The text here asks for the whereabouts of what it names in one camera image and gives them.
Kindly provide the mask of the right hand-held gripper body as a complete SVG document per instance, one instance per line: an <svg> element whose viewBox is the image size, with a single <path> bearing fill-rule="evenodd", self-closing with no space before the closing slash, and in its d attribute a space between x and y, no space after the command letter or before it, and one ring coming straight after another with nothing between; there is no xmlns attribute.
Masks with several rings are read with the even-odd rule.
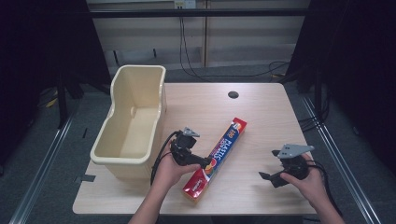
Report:
<svg viewBox="0 0 396 224"><path fill-rule="evenodd" d="M283 172L300 180L306 178L308 175L308 165L303 155L314 149L313 146L285 144L277 156L284 168Z"/></svg>

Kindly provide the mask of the person's left hand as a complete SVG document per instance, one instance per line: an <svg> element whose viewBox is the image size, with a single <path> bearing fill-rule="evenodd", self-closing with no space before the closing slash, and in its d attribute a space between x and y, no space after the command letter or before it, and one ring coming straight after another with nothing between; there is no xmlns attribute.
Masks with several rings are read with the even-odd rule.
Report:
<svg viewBox="0 0 396 224"><path fill-rule="evenodd" d="M156 175L150 187L157 197L165 197L170 188L172 188L180 178L188 173L200 169L199 164L190 164L186 166L178 165L170 152L165 152L157 168Z"/></svg>

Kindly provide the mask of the person's right hand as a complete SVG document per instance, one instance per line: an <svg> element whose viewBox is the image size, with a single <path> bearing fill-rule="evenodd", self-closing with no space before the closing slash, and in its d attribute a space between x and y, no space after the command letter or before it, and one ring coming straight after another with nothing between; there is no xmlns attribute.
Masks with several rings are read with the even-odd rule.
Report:
<svg viewBox="0 0 396 224"><path fill-rule="evenodd" d="M308 176L303 180L286 173L281 173L280 177L296 187L314 208L319 208L328 201L327 192L318 169L309 168Z"/></svg>

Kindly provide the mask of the black curtain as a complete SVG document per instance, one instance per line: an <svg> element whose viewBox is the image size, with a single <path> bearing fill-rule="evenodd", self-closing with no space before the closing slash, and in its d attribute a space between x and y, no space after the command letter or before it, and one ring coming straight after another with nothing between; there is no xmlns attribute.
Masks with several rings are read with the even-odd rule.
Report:
<svg viewBox="0 0 396 224"><path fill-rule="evenodd" d="M88 0L0 0L0 174L46 88L103 90L106 59Z"/></svg>
<svg viewBox="0 0 396 224"><path fill-rule="evenodd" d="M287 75L316 77L396 175L396 0L310 0Z"/></svg>

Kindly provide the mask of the black tape strip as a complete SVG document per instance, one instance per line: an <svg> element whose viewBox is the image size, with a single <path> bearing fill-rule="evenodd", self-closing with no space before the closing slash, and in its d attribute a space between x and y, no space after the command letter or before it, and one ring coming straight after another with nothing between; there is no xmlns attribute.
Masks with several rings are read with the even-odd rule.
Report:
<svg viewBox="0 0 396 224"><path fill-rule="evenodd" d="M81 175L76 176L74 182L78 184L81 184L82 182L93 182L95 178L95 175Z"/></svg>

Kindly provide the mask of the cream plastic bin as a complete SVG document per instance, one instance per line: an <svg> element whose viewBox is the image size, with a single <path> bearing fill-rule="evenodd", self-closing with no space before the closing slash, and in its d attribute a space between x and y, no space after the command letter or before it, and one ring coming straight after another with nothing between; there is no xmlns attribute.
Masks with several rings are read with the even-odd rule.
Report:
<svg viewBox="0 0 396 224"><path fill-rule="evenodd" d="M165 72L160 65L124 65L112 80L111 107L93 144L91 160L117 178L150 178L167 107Z"/></svg>

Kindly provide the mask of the metal floor rail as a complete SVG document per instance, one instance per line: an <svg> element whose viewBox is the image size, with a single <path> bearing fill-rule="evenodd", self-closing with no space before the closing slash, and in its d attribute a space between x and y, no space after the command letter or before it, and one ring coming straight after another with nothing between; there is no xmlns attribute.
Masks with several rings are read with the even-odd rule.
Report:
<svg viewBox="0 0 396 224"><path fill-rule="evenodd" d="M349 192L351 193L356 205L361 211L365 222L367 224L383 224L379 216L377 215L372 203L366 196L365 192L361 188L361 185L358 183L356 177L353 175L352 171L347 165L346 160L344 159L339 147L333 140L328 128L323 121L320 121L318 119L318 116L315 112L314 103L309 97L306 96L303 98L303 102L310 118L314 121L316 129L318 130L318 133L324 145L328 149L332 160L335 163L335 166L343 177L343 180L345 181Z"/></svg>
<svg viewBox="0 0 396 224"><path fill-rule="evenodd" d="M29 185L29 188L25 191L19 205L17 206L8 224L26 223L49 175L50 168L54 163L55 158L57 157L57 154L64 142L64 139L69 132L74 116L78 112L79 105L80 101L77 101L76 104L72 106L70 114L66 116L65 122L57 130L43 161L41 162L39 168L35 173L35 177Z"/></svg>

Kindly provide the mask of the white wall socket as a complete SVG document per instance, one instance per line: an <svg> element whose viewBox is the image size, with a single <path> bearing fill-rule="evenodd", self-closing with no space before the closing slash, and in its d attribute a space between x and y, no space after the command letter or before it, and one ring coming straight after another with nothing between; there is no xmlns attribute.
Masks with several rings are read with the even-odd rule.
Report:
<svg viewBox="0 0 396 224"><path fill-rule="evenodd" d="M196 0L174 0L175 9L196 9Z"/></svg>

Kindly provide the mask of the black metal stand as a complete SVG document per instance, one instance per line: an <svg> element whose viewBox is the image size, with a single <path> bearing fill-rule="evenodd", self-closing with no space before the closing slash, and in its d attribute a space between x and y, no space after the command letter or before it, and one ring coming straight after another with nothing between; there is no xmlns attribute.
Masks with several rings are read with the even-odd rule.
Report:
<svg viewBox="0 0 396 224"><path fill-rule="evenodd" d="M67 110L67 102L66 102L66 93L65 93L65 85L63 81L63 77L61 75L58 76L57 79L57 99L58 99L58 106L59 106L59 129L65 125L68 119L68 110Z"/></svg>

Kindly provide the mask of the black horizontal bar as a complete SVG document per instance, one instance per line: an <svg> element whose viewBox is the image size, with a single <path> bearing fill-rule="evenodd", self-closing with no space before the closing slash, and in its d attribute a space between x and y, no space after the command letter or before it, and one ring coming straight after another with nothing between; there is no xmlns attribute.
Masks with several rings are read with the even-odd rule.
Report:
<svg viewBox="0 0 396 224"><path fill-rule="evenodd" d="M305 16L308 9L150 9L150 10L92 10L92 18L170 18L170 17L255 17Z"/></svg>

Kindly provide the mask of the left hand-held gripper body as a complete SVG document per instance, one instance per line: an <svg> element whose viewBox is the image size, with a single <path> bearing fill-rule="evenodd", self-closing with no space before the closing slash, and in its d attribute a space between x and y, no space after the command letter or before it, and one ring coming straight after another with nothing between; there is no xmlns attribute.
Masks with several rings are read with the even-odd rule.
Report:
<svg viewBox="0 0 396 224"><path fill-rule="evenodd" d="M171 141L170 150L176 163L181 166L199 164L200 158L191 153L199 134L185 127L183 130L174 132L174 135L176 138Z"/></svg>

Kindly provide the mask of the long red blue wrap box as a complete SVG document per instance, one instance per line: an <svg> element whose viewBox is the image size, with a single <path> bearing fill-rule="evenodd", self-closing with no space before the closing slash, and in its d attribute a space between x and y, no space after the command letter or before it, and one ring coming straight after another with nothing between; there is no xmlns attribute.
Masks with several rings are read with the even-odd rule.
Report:
<svg viewBox="0 0 396 224"><path fill-rule="evenodd" d="M244 132L247 124L248 123L246 121L240 118L234 118L232 120L228 129L210 152L210 163L204 168L195 171L183 187L183 193L188 199L193 200L194 202L198 202L200 200L205 190L215 178L220 167L232 151L239 136Z"/></svg>

